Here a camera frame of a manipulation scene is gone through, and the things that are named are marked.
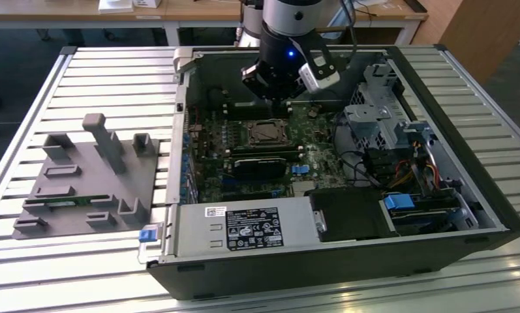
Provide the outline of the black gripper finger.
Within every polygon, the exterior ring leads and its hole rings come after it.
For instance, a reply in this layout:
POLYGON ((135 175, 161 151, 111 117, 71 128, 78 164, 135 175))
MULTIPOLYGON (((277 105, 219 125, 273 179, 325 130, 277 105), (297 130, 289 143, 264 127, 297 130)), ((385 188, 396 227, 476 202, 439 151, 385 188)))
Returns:
POLYGON ((306 86, 302 82, 285 82, 280 85, 280 103, 284 104, 290 98, 297 98, 305 92, 306 86))
POLYGON ((241 70, 241 81, 254 96, 268 105, 281 106, 280 86, 273 71, 266 64, 254 64, 241 70))

